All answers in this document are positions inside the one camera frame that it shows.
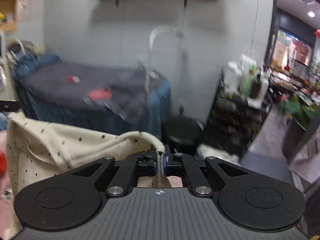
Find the metal screw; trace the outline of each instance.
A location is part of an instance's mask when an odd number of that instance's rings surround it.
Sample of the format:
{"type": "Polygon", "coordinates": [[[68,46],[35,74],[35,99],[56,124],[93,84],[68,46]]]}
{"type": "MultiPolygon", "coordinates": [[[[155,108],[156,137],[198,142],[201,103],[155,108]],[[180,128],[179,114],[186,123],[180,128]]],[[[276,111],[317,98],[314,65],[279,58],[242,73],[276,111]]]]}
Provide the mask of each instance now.
{"type": "Polygon", "coordinates": [[[118,187],[118,186],[113,186],[113,187],[108,188],[108,192],[112,195],[118,195],[123,192],[123,188],[118,187]]]}
{"type": "Polygon", "coordinates": [[[197,187],[196,188],[196,192],[198,194],[201,194],[201,195],[206,195],[206,194],[209,194],[211,192],[211,189],[209,187],[206,187],[206,186],[201,186],[201,187],[197,187]]]}

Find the ceiling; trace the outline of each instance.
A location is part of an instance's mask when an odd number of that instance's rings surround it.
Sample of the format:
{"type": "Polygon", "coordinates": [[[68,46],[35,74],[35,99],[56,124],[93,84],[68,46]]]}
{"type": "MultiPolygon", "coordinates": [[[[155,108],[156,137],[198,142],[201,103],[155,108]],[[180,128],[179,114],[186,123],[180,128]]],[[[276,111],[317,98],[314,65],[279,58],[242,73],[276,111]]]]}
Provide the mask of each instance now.
{"type": "Polygon", "coordinates": [[[277,0],[277,7],[294,15],[315,29],[320,29],[319,3],[314,2],[314,4],[308,5],[299,0],[277,0]],[[309,11],[314,12],[315,16],[313,18],[308,15],[309,11]]]}

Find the gray ribbed surface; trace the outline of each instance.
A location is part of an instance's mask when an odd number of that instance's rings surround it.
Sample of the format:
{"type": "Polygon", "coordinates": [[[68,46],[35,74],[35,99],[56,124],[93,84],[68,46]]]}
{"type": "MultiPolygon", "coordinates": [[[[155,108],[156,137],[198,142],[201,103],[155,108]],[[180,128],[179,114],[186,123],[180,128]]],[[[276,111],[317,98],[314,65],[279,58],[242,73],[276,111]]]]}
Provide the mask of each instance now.
{"type": "Polygon", "coordinates": [[[305,240],[295,228],[259,233],[225,219],[210,199],[191,195],[186,188],[134,188],[129,196],[110,199],[88,223],[63,232],[26,228],[15,240],[305,240]]]}

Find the bed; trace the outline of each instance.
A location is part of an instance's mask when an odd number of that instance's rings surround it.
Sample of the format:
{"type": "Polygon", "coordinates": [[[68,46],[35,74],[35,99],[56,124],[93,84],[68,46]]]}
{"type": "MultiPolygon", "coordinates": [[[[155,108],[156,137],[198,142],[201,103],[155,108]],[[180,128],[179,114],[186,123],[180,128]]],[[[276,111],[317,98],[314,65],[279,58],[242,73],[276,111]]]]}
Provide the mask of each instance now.
{"type": "Polygon", "coordinates": [[[156,83],[150,83],[145,103],[139,105],[140,111],[131,109],[125,117],[121,108],[127,106],[121,105],[118,111],[119,107],[110,107],[109,102],[88,99],[90,90],[105,87],[108,83],[112,84],[110,87],[116,86],[116,92],[121,91],[127,82],[117,82],[119,76],[132,73],[135,78],[127,80],[135,82],[129,91],[140,86],[142,76],[137,69],[63,63],[57,56],[46,56],[38,61],[28,55],[17,64],[14,80],[20,106],[28,118],[115,135],[140,130],[159,137],[161,124],[170,114],[170,85],[160,74],[156,73],[156,83]],[[80,82],[72,83],[70,77],[77,77],[80,82]]]}

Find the polka dot fabric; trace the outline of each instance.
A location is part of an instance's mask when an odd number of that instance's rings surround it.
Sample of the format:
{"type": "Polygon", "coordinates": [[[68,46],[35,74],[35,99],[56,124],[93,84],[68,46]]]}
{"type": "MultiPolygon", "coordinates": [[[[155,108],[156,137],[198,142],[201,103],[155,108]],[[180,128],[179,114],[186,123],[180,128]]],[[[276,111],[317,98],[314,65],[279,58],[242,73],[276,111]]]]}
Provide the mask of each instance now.
{"type": "MultiPolygon", "coordinates": [[[[163,144],[145,132],[120,136],[63,124],[28,119],[23,113],[8,116],[7,160],[13,195],[24,187],[102,157],[124,160],[135,152],[163,144]]],[[[14,220],[15,230],[21,226],[14,220]]]]}

